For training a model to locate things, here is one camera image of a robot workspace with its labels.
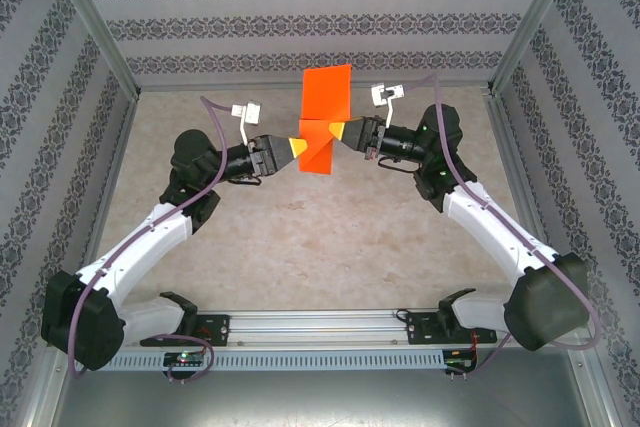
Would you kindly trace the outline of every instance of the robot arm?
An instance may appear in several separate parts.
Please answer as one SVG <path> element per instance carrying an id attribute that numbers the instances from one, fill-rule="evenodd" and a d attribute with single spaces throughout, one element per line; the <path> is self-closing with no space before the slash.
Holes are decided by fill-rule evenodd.
<path id="1" fill-rule="evenodd" d="M 243 182 L 270 176 L 284 168 L 306 148 L 300 139 L 262 135 L 227 150 L 223 181 Z M 152 228 L 129 246 L 106 275 L 93 287 L 82 308 L 77 328 L 76 360 L 90 370 L 107 364 L 122 345 L 155 335 L 191 335 L 197 307 L 172 292 L 150 302 L 123 303 L 133 287 L 171 249 L 194 234 L 220 202 L 214 191 L 154 227 L 164 214 L 193 197 L 215 177 L 221 155 L 199 130 L 182 133 L 171 158 L 169 186 L 149 216 L 109 253 L 75 275 L 64 271 L 48 282 L 42 320 L 42 337 L 66 352 L 71 316 L 80 294 L 105 261 L 136 232 Z"/>
<path id="2" fill-rule="evenodd" d="M 401 97 L 399 87 L 385 90 L 384 86 L 374 86 L 374 103 L 388 105 L 392 99 Z M 464 165 L 457 154 L 462 139 L 460 118 L 453 107 L 442 107 L 447 145 L 466 186 L 491 204 L 515 230 L 529 239 L 535 250 L 586 292 L 584 263 L 574 254 L 560 256 L 523 229 L 491 199 L 476 175 Z M 465 289 L 441 301 L 439 317 L 445 332 L 453 332 L 458 327 L 508 331 L 523 347 L 537 350 L 587 323 L 588 312 L 566 285 L 456 181 L 442 153 L 435 105 L 426 109 L 415 130 L 391 125 L 389 116 L 338 122 L 332 124 L 330 130 L 351 149 L 364 152 L 366 159 L 383 156 L 379 165 L 385 166 L 381 162 L 386 159 L 416 163 L 418 168 L 413 177 L 422 198 L 464 227 L 493 257 L 513 286 L 508 299 Z"/>

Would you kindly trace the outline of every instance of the orange fabric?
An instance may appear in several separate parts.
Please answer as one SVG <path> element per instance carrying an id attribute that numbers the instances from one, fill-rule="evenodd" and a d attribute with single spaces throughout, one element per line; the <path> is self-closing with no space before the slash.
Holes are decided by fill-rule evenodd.
<path id="1" fill-rule="evenodd" d="M 338 65 L 304 71 L 300 138 L 307 150 L 300 155 L 300 170 L 330 174 L 333 159 L 331 122 L 351 118 L 351 66 Z"/>
<path id="2" fill-rule="evenodd" d="M 300 154 L 300 171 L 330 174 L 333 159 L 333 134 L 329 120 L 301 120 L 300 138 L 307 141 L 307 150 Z"/>

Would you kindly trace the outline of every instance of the patterned wallpaper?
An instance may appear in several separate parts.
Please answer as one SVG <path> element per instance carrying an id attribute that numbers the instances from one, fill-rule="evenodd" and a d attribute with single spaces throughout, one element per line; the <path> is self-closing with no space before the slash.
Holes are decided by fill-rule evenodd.
<path id="1" fill-rule="evenodd" d="M 39 349 L 44 289 L 89 247 L 128 100 L 70 0 L 0 0 L 0 426 Z"/>
<path id="2" fill-rule="evenodd" d="M 554 0 L 503 92 L 538 211 L 587 261 L 598 352 L 640 425 L 640 0 Z"/>
<path id="3" fill-rule="evenodd" d="M 143 87 L 354 80 L 489 80 L 531 0 L 95 0 Z"/>

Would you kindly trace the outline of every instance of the purple cable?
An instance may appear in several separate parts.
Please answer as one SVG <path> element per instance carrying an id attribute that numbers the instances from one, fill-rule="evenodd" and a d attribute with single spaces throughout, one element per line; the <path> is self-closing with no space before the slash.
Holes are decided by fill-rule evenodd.
<path id="1" fill-rule="evenodd" d="M 489 202 L 485 201 L 483 198 L 477 195 L 473 190 L 471 190 L 471 188 L 469 188 L 469 186 L 462 179 L 462 176 L 460 175 L 460 173 L 456 170 L 456 167 L 451 158 L 451 153 L 449 152 L 449 146 L 447 145 L 447 140 L 446 140 L 447 136 L 445 135 L 444 115 L 442 113 L 442 92 L 440 91 L 440 81 L 438 80 L 437 75 L 435 75 L 434 89 L 436 92 L 436 116 L 438 118 L 438 130 L 440 131 L 440 144 L 442 145 L 442 153 L 447 162 L 447 166 L 449 167 L 449 170 L 453 174 L 453 177 L 456 179 L 460 187 L 462 187 L 462 189 L 469 195 L 469 197 L 471 197 L 473 200 L 478 202 L 478 204 L 480 204 L 483 209 L 487 209 L 489 212 L 491 212 L 493 216 L 496 219 L 498 219 L 500 223 L 504 225 L 504 227 L 509 232 L 511 232 L 520 242 L 522 242 L 522 245 L 524 245 L 525 248 L 532 255 L 534 255 L 538 260 L 540 260 L 544 265 L 546 265 L 555 275 L 558 276 L 558 278 L 560 278 L 560 280 L 578 298 L 578 300 L 584 306 L 584 308 L 587 309 L 587 311 L 589 312 L 589 315 L 591 316 L 591 319 L 593 320 L 593 328 L 594 328 L 593 338 L 586 344 L 573 345 L 573 344 L 565 344 L 562 342 L 550 342 L 551 345 L 554 345 L 556 347 L 561 347 L 567 350 L 588 350 L 595 347 L 600 341 L 600 338 L 602 337 L 602 325 L 600 323 L 600 318 L 598 317 L 598 313 L 596 312 L 593 305 L 591 305 L 591 302 L 589 301 L 589 299 L 587 299 L 587 297 L 582 293 L 582 291 L 580 291 L 580 289 L 576 287 L 576 285 L 573 282 L 571 282 L 571 280 L 566 275 L 564 275 L 560 271 L 560 269 L 558 269 L 558 267 L 553 265 L 553 263 L 550 262 L 544 255 L 538 252 L 536 247 L 531 242 L 529 242 L 529 239 L 527 239 L 524 235 L 522 235 L 518 231 L 518 229 L 516 229 L 513 225 L 511 225 L 511 223 L 506 218 L 504 218 L 504 216 L 498 210 L 496 210 Z M 491 357 L 487 359 L 487 362 L 491 360 L 498 353 L 498 351 L 502 348 L 502 346 L 505 343 L 506 341 L 503 339 L 503 342 L 498 346 L 498 348 L 496 349 L 496 351 L 494 351 Z"/>
<path id="2" fill-rule="evenodd" d="M 205 107 L 211 107 L 213 109 L 224 110 L 225 112 L 231 112 L 233 110 L 231 107 L 225 107 L 224 105 L 214 104 L 209 99 L 207 99 L 204 95 L 200 96 L 200 100 L 205 105 Z"/>
<path id="3" fill-rule="evenodd" d="M 204 369 L 202 369 L 201 371 L 196 372 L 195 374 L 193 374 L 188 379 L 176 379 L 175 377 L 173 377 L 171 375 L 171 372 L 173 371 L 173 368 L 176 365 L 180 365 L 180 364 L 179 363 L 171 364 L 169 366 L 169 370 L 167 371 L 167 377 L 169 378 L 169 382 L 173 382 L 174 380 L 179 381 L 181 384 L 186 384 L 187 382 L 193 382 L 194 380 L 198 380 L 200 377 L 205 375 L 207 372 L 209 372 L 211 370 L 211 367 L 213 367 L 213 361 L 214 361 L 213 347 L 211 346 L 211 344 L 209 342 L 207 342 L 204 339 L 199 339 L 198 337 L 190 337 L 188 335 L 178 335 L 178 334 L 161 334 L 161 335 L 156 335 L 154 338 L 158 339 L 158 340 L 175 339 L 175 340 L 189 340 L 189 341 L 192 341 L 192 342 L 197 342 L 200 345 L 202 345 L 203 347 L 207 348 L 209 350 L 209 352 L 211 353 L 211 357 L 209 358 L 209 362 L 207 363 L 207 366 Z"/>
<path id="4" fill-rule="evenodd" d="M 489 357 L 487 357 L 486 360 L 482 364 L 480 364 L 478 367 L 476 367 L 471 372 L 469 372 L 467 374 L 467 376 L 470 377 L 472 375 L 476 375 L 482 369 L 485 369 L 487 367 L 487 365 L 489 365 L 491 362 L 493 362 L 495 360 L 495 358 L 498 356 L 498 354 L 500 353 L 500 350 L 502 350 L 502 347 L 507 345 L 507 342 L 509 342 L 509 339 L 511 339 L 511 334 L 505 335 L 504 338 L 502 339 L 502 341 L 498 344 L 498 347 L 496 347 L 495 350 L 493 352 L 491 352 L 491 355 L 489 355 Z"/>
<path id="5" fill-rule="evenodd" d="M 422 87 L 424 85 L 428 85 L 432 80 L 435 79 L 435 77 L 436 77 L 436 74 L 427 75 L 424 79 L 418 81 L 417 83 L 415 83 L 411 87 L 408 87 L 408 88 L 404 89 L 404 93 L 406 94 L 407 92 L 411 92 L 413 89 L 417 89 L 418 87 Z"/>
<path id="6" fill-rule="evenodd" d="M 214 123 L 214 125 L 216 127 L 216 130 L 218 131 L 218 136 L 220 137 L 220 145 L 221 145 L 221 149 L 222 149 L 222 160 L 221 160 L 221 163 L 220 163 L 220 168 L 218 169 L 218 172 L 216 173 L 216 176 L 213 178 L 211 183 L 209 185 L 207 185 L 204 189 L 202 189 L 196 195 L 191 197 L 189 200 L 183 202 L 179 206 L 175 207 L 174 209 L 170 210 L 169 212 L 167 212 L 166 214 L 164 214 L 163 216 L 158 218 L 158 220 L 156 220 L 154 223 L 151 223 L 149 225 L 144 226 L 142 229 L 140 229 L 138 232 L 136 232 L 134 235 L 132 235 L 129 239 L 127 239 L 113 253 L 113 255 L 106 260 L 106 262 L 102 265 L 102 267 L 96 271 L 95 275 L 91 278 L 91 280 L 89 281 L 87 286 L 84 288 L 84 290 L 82 291 L 82 294 L 80 294 L 80 298 L 78 299 L 78 303 L 76 304 L 76 308 L 73 311 L 73 316 L 71 317 L 71 325 L 69 326 L 69 341 L 67 343 L 67 356 L 68 356 L 69 372 L 71 372 L 71 375 L 76 379 L 79 379 L 85 373 L 85 371 L 87 370 L 86 367 L 85 367 L 80 372 L 78 372 L 76 370 L 76 365 L 75 365 L 76 331 L 78 329 L 78 321 L 80 320 L 80 313 L 82 312 L 82 307 L 83 307 L 85 301 L 87 300 L 87 297 L 89 297 L 89 294 L 91 293 L 91 290 L 93 290 L 93 287 L 100 280 L 100 277 L 104 277 L 107 274 L 107 271 L 109 270 L 109 268 L 111 268 L 111 265 L 113 265 L 113 263 L 116 261 L 116 259 L 118 257 L 120 257 L 120 255 L 122 255 L 122 253 L 125 250 L 127 250 L 131 246 L 131 244 L 133 244 L 136 240 L 138 240 L 144 234 L 149 232 L 151 229 L 154 229 L 156 226 L 160 225 L 162 222 L 167 220 L 169 217 L 173 216 L 177 212 L 180 212 L 181 210 L 186 209 L 191 204 L 193 204 L 194 202 L 197 202 L 202 197 L 207 195 L 216 186 L 216 184 L 220 181 L 220 179 L 222 178 L 222 175 L 224 174 L 224 171 L 225 171 L 225 169 L 227 167 L 227 156 L 228 156 L 228 154 L 227 154 L 227 141 L 226 141 L 226 139 L 224 137 L 224 133 L 222 132 L 222 125 L 220 124 L 220 121 L 218 120 L 218 116 L 216 115 L 216 113 L 213 111 L 213 109 L 206 102 L 203 101 L 203 103 L 204 103 L 205 108 L 207 109 L 207 112 L 209 112 L 209 115 L 211 116 L 211 119 L 213 120 L 213 123 Z M 192 338 L 190 338 L 190 340 L 193 340 L 194 342 L 201 343 L 202 339 L 198 339 L 197 337 L 192 337 Z"/>

